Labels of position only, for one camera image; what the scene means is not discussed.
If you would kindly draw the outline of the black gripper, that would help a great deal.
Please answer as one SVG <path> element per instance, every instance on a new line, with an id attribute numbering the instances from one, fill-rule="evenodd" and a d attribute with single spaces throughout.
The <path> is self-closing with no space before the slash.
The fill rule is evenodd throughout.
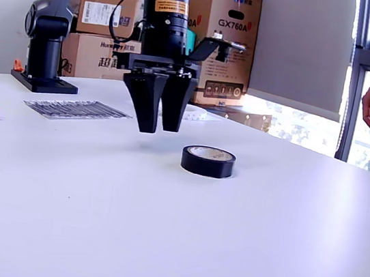
<path id="1" fill-rule="evenodd" d="M 163 129 L 178 132 L 185 108 L 200 79 L 201 67 L 188 59 L 115 50 L 112 55 L 117 60 L 117 69 L 127 71 L 124 82 L 134 104 L 139 131 L 155 133 L 161 98 Z"/>

